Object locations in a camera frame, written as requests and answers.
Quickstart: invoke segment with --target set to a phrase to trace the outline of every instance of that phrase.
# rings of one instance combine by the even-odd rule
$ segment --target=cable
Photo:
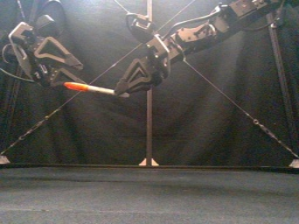
[[[19,80],[19,81],[26,81],[26,82],[30,82],[30,83],[35,83],[34,80],[27,80],[27,79],[24,79],[24,78],[22,78],[22,77],[15,76],[14,74],[8,73],[2,67],[0,67],[0,71],[2,71],[7,76],[15,78],[15,79]]]
[[[243,31],[245,32],[259,32],[262,30],[265,30],[271,24],[275,23],[275,21],[279,19],[279,13],[282,13],[282,10],[283,10],[283,7],[285,7],[285,4],[286,4],[286,0],[282,2],[281,6],[279,6],[279,9],[277,10],[277,15],[275,15],[275,18],[274,18],[274,21],[262,25],[261,27],[258,28],[245,28]]]
[[[58,36],[56,36],[56,38],[59,38],[60,36],[62,36],[62,34],[63,34],[63,32],[64,32],[64,30],[66,30],[66,27],[67,27],[67,22],[66,22],[66,20],[67,20],[67,15],[66,15],[66,10],[64,10],[64,8],[63,8],[63,5],[62,5],[62,1],[60,0],[48,0],[48,1],[46,1],[46,3],[42,5],[42,8],[38,10],[38,13],[36,13],[36,19],[38,19],[38,17],[43,14],[43,11],[44,11],[44,9],[51,5],[51,4],[58,4],[59,6],[60,6],[60,8],[62,8],[62,12],[63,12],[63,16],[64,16],[64,25],[63,25],[63,27],[62,27],[62,29],[60,29],[60,33],[58,34]]]

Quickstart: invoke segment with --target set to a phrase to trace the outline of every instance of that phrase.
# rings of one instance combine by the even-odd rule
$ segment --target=black curtain
[[[130,12],[146,14],[146,1],[119,2]],[[60,42],[84,64],[78,75],[86,82],[94,81],[95,86],[115,88],[132,59],[146,55],[146,49],[138,49],[108,70],[139,44],[127,30],[127,12],[112,0],[62,3],[66,19],[55,4],[44,13],[59,21],[64,29]],[[158,27],[188,3],[187,0],[154,1]],[[176,22],[207,15],[218,3],[198,0],[160,33],[166,34]],[[287,49],[285,61],[290,61],[290,55],[298,55],[294,21],[290,16],[287,25],[279,28]],[[261,19],[254,26],[266,22]],[[188,55],[187,61],[291,145],[269,30],[239,32],[211,49]],[[293,61],[287,74],[297,76],[295,86],[298,56]],[[2,76],[3,86],[8,82]],[[22,83],[6,147],[75,94],[71,90]],[[8,95],[10,87],[6,87],[2,99]],[[128,99],[80,94],[6,155],[16,163],[138,165],[146,157],[146,92],[132,94]],[[294,157],[207,81],[178,62],[171,76],[154,88],[154,159],[160,165],[285,166]]]

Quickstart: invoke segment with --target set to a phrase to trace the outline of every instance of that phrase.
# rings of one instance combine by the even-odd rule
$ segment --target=metal pole
[[[267,22],[274,21],[274,15],[273,13],[267,15]],[[277,70],[278,70],[278,78],[281,82],[281,88],[282,88],[282,94],[283,94],[283,100],[285,100],[285,112],[286,112],[286,120],[289,125],[289,133],[291,138],[291,144],[295,152],[299,151],[299,138],[298,138],[298,129],[295,127],[295,112],[293,109],[293,102],[291,102],[291,96],[289,94],[289,85],[287,85],[287,78],[286,78],[286,68],[285,68],[285,62],[283,62],[283,56],[282,56],[282,50],[278,42],[278,35],[277,35],[277,29],[270,27],[270,38],[271,43],[274,47],[274,54],[275,54],[275,64],[277,64]]]
[[[154,19],[154,2],[147,0],[147,16]],[[154,90],[147,91],[146,165],[152,166],[154,157]]]

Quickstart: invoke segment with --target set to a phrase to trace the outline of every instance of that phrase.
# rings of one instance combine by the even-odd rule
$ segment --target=dark mat
[[[0,223],[299,223],[294,174],[27,168],[0,177]]]

